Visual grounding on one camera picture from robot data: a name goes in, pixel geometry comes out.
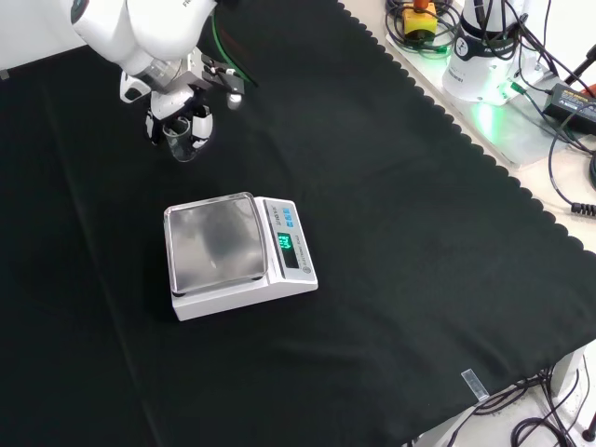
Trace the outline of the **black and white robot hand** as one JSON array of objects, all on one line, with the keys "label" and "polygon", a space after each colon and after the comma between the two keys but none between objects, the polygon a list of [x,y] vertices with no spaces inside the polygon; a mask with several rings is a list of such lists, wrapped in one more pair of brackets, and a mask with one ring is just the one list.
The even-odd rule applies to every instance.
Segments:
[{"label": "black and white robot hand", "polygon": [[202,79],[176,79],[164,92],[149,87],[141,79],[123,73],[120,99],[133,103],[150,97],[144,119],[144,132],[154,145],[166,145],[181,162],[193,159],[210,140],[213,115],[203,101],[209,84]]}]

